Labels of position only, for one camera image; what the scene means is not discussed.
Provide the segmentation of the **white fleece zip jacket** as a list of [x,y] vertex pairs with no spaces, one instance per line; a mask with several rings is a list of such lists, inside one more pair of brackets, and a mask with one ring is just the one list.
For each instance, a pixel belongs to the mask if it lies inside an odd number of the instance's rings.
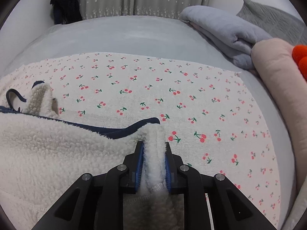
[[1,206],[16,229],[31,229],[82,174],[104,173],[145,144],[140,192],[127,201],[127,229],[182,229],[181,198],[165,183],[164,128],[150,121],[107,136],[57,120],[50,85],[36,85],[25,113],[1,107]]

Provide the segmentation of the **cherry print bed cloth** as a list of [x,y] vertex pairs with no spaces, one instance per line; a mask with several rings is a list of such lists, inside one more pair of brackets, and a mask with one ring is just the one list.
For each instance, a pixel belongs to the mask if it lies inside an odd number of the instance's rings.
[[172,152],[199,172],[227,176],[275,226],[281,212],[277,159],[262,112],[238,73],[119,53],[83,53],[21,66],[1,79],[26,97],[49,84],[64,121],[123,128],[158,118]]

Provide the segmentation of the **grey bed with sheet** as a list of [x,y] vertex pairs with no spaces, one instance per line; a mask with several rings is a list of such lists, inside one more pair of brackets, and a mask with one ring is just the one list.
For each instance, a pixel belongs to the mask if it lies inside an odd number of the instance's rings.
[[295,162],[284,122],[262,82],[229,62],[215,47],[188,25],[157,17],[110,17],[70,25],[56,25],[28,45],[1,79],[21,66],[45,59],[83,53],[119,53],[194,62],[238,73],[256,100],[271,134],[281,187],[281,228],[295,192]]

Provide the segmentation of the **folded blue-grey blanket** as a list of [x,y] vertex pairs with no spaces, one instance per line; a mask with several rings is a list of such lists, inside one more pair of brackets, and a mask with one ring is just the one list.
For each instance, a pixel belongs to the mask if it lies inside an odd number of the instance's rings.
[[233,65],[244,70],[255,69],[251,58],[254,45],[272,38],[262,28],[213,7],[186,7],[180,19],[211,40]]

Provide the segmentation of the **pink pillow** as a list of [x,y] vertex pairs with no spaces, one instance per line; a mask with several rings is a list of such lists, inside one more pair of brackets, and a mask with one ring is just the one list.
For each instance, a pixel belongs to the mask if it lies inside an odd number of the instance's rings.
[[306,178],[306,80],[292,57],[293,49],[282,39],[262,40],[253,46],[251,58],[289,131],[300,190]]

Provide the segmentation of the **black hanging garment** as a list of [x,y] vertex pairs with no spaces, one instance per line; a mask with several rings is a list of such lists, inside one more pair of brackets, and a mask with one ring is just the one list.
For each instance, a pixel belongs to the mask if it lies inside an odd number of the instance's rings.
[[78,0],[50,0],[55,24],[71,24],[82,21]]

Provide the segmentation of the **orange pumpkin plush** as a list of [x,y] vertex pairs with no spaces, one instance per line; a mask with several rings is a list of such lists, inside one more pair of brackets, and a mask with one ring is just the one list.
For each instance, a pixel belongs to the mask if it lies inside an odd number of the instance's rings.
[[307,46],[297,45],[292,50],[292,58],[298,66],[299,71],[307,80]]

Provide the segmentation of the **grey quilted pillow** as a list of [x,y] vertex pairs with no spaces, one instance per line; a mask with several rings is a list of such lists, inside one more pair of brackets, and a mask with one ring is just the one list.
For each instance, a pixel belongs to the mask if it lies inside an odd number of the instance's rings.
[[243,0],[243,6],[237,16],[293,46],[306,45],[305,23],[283,10],[252,0]]

